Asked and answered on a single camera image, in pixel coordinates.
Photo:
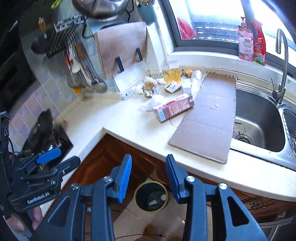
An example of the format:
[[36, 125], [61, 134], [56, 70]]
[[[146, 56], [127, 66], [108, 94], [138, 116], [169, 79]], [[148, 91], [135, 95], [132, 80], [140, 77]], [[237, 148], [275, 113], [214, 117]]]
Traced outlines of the person's hand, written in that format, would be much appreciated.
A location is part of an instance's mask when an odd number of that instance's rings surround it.
[[[30, 214], [29, 218], [32, 221], [32, 229], [36, 230], [39, 224], [43, 220], [42, 210], [39, 206], [37, 206], [32, 210], [30, 210], [29, 214]], [[25, 235], [25, 233], [28, 230], [24, 221], [17, 214], [12, 214], [11, 217], [6, 220], [6, 223], [11, 230], [13, 230], [14, 232], [20, 235]]]

